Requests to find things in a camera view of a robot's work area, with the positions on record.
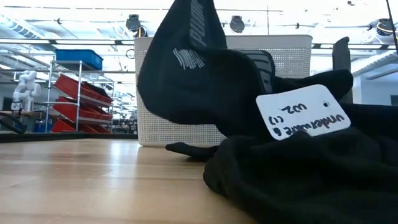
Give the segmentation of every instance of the black cloth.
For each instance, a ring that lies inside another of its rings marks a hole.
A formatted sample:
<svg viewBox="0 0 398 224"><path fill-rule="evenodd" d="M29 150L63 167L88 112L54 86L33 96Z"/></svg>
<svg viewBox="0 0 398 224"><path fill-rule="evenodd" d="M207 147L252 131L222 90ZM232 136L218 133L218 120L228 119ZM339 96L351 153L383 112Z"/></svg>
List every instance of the black cloth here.
<svg viewBox="0 0 398 224"><path fill-rule="evenodd" d="M208 149L183 142L169 151L206 162L216 193L264 224L397 223L398 108L341 107L352 127L275 141L258 95L325 85L340 100L352 74L275 77L265 50L228 50L213 0L175 0L141 67L137 89L153 114L178 124L215 124L228 138Z"/></svg>
<svg viewBox="0 0 398 224"><path fill-rule="evenodd" d="M395 224L396 140L355 128L274 142L230 137L203 178L259 223Z"/></svg>
<svg viewBox="0 0 398 224"><path fill-rule="evenodd" d="M353 78L347 70L299 81L275 77L267 51L227 49L213 0L175 0L148 48L137 89L148 111L173 123L214 124L225 136L269 136L256 97L313 84L341 98Z"/></svg>

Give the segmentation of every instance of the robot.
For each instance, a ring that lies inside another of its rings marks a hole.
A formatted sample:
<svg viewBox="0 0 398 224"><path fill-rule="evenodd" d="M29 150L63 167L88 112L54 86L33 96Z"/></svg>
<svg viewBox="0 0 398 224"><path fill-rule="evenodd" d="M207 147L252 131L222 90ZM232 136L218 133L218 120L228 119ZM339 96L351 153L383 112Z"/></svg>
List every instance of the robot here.
<svg viewBox="0 0 398 224"><path fill-rule="evenodd" d="M12 104L11 110L21 112L32 111L34 97L40 96L41 87L39 84L35 83L37 72L35 71L24 71L22 75L19 76L19 83L17 88L15 88L12 94Z"/></svg>

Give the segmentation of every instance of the white wall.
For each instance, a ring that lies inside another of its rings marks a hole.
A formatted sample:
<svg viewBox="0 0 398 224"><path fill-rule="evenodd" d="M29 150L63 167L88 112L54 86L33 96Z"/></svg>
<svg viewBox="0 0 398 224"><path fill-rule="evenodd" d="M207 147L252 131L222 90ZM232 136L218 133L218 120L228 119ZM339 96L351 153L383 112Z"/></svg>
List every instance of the white wall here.
<svg viewBox="0 0 398 224"><path fill-rule="evenodd" d="M391 95L398 95L398 82L377 80L361 81L362 104L391 105Z"/></svg>

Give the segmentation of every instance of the wooden table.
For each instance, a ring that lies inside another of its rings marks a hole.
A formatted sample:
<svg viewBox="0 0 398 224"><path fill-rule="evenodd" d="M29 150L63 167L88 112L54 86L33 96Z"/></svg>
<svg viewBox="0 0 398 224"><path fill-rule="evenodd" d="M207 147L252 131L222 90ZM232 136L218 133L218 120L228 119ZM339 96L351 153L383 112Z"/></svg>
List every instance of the wooden table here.
<svg viewBox="0 0 398 224"><path fill-rule="evenodd" d="M203 166L127 140L0 144L0 223L254 223Z"/></svg>

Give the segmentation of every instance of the white tag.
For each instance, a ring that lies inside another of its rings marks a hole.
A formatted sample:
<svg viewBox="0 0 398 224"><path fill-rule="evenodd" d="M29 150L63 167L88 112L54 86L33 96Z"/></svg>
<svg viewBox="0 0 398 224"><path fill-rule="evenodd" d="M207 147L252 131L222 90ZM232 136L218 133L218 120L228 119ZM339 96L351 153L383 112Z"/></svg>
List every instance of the white tag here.
<svg viewBox="0 0 398 224"><path fill-rule="evenodd" d="M351 125L347 114L323 85L261 95L256 102L268 131L276 140L288 138L297 131L318 136Z"/></svg>

